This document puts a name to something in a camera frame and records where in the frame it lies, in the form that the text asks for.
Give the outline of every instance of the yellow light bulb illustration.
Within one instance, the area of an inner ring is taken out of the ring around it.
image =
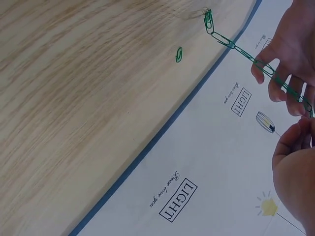
[[[272,198],[264,200],[260,207],[262,209],[263,216],[275,216],[278,210],[278,207]]]
[[[270,196],[271,191],[269,191],[268,196],[266,196],[265,192],[262,192],[262,194],[263,199],[257,197],[257,199],[261,201],[261,204],[259,206],[256,206],[256,208],[259,208],[261,210],[258,215],[262,214],[263,216],[275,216],[278,211],[278,206],[276,205],[273,198]]]

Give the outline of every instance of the desk surface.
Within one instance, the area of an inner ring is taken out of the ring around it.
[[[253,3],[2,0],[0,235],[67,235],[225,49],[202,9],[234,37]]]

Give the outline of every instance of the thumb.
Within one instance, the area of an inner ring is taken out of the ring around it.
[[[289,154],[291,148],[299,140],[301,127],[299,123],[292,125],[279,139],[274,155],[272,157],[272,170]]]

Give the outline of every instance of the hand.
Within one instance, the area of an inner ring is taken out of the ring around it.
[[[276,192],[308,235],[315,235],[315,118],[302,118],[280,138],[272,160]]]
[[[283,15],[271,43],[262,50],[256,60],[268,64],[279,59],[276,72],[285,82],[292,75],[289,86],[301,94],[304,82],[307,83],[303,94],[313,106],[315,98],[315,1],[294,0]],[[262,71],[252,65],[252,74],[259,84],[264,82]],[[274,102],[285,101],[293,116],[306,116],[302,103],[281,90],[274,80],[269,82],[269,97]]]

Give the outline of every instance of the text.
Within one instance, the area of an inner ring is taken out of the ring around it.
[[[230,93],[227,96],[225,96],[224,104],[227,103],[229,98],[234,95],[233,92],[235,91],[235,89],[238,89],[238,88],[239,88],[239,84],[238,84],[238,82],[236,82],[235,85],[233,86],[232,90],[230,91]]]
[[[196,189],[197,185],[185,178],[171,199],[159,212],[159,215],[169,222],[173,222],[191,199]]]
[[[162,190],[160,190],[158,192],[158,194],[156,195],[153,195],[153,201],[150,203],[150,207],[153,207],[153,205],[155,203],[157,203],[158,199],[164,194],[164,193],[167,193],[167,187],[170,186],[170,184],[173,182],[173,181],[177,181],[179,179],[179,173],[177,171],[175,171],[175,173],[172,175],[172,177],[169,179],[169,181],[167,182],[166,186],[164,186],[162,188]]]
[[[256,47],[255,47],[255,49],[257,49],[258,48],[258,46],[261,44],[261,42],[264,40],[266,38],[266,35],[262,35],[262,37],[260,38],[260,40],[259,40],[259,42],[258,43],[256,43]]]
[[[242,116],[248,101],[250,100],[252,94],[248,92],[245,88],[242,88],[240,94],[236,98],[231,110],[237,114],[239,117]]]

